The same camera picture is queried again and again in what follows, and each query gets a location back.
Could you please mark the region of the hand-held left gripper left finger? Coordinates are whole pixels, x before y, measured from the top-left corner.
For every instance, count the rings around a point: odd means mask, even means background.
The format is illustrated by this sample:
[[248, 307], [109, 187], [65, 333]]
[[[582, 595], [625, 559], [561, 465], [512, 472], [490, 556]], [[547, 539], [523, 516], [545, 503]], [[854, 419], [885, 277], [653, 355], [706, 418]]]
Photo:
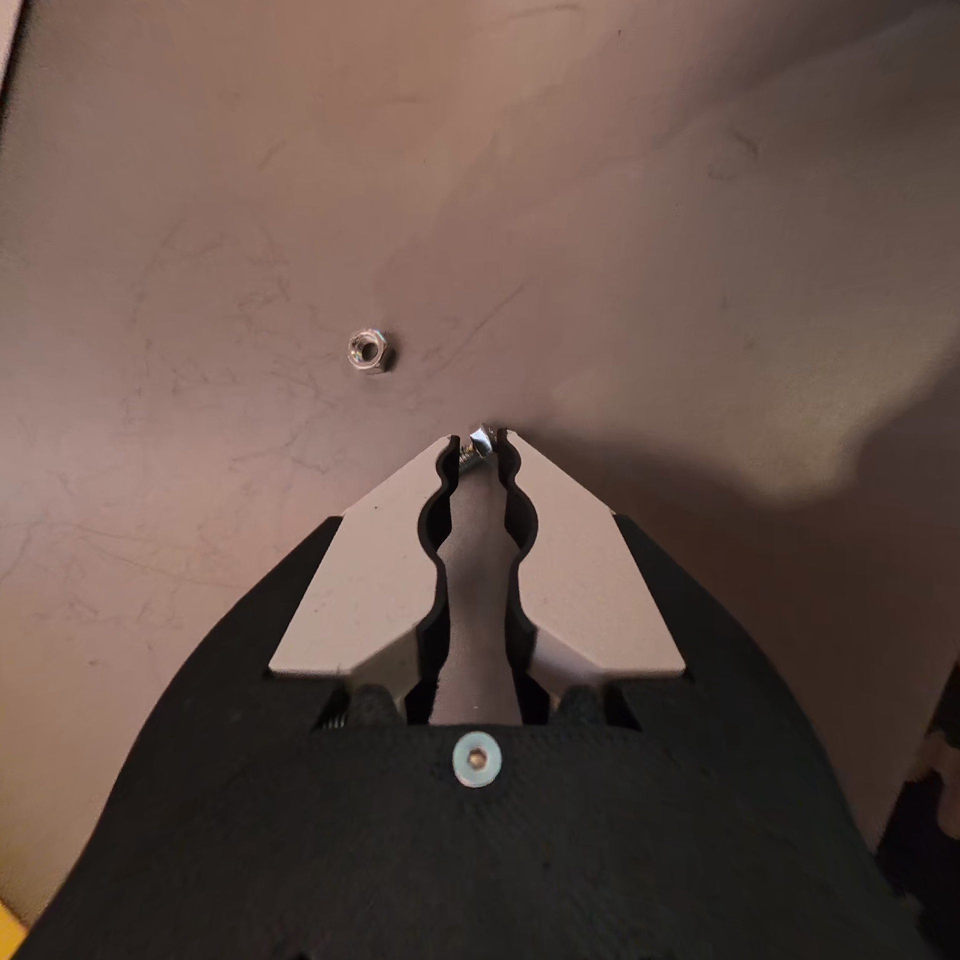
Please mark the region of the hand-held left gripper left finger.
[[460, 438], [441, 437], [348, 507], [274, 651], [282, 680], [387, 690], [426, 725], [450, 654], [440, 546], [452, 530]]

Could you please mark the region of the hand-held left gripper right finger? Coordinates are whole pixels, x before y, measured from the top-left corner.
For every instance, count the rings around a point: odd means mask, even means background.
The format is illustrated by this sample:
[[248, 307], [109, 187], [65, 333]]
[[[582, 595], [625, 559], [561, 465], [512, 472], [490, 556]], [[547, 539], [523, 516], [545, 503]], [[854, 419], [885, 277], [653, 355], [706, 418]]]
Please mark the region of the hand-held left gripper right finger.
[[508, 574], [506, 655], [521, 723], [543, 725], [570, 690], [673, 681], [685, 659], [615, 511], [511, 429], [497, 433]]

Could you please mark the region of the silver hex bolt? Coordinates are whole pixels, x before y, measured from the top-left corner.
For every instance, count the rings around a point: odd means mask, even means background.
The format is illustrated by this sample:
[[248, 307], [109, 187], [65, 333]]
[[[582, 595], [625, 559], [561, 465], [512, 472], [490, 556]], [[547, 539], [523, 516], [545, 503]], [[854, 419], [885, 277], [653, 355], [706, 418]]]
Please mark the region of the silver hex bolt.
[[459, 474], [466, 474], [485, 463], [497, 450], [497, 430], [480, 423], [468, 435], [459, 453]]

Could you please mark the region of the silver hex nut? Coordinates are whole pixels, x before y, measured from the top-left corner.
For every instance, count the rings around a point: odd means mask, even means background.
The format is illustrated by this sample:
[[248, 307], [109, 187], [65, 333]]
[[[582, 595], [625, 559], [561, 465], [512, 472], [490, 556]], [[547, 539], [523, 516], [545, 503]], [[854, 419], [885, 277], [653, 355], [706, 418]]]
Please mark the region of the silver hex nut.
[[351, 334], [346, 348], [346, 359], [354, 371], [365, 375], [389, 372], [394, 359], [394, 347], [381, 329], [368, 327]]

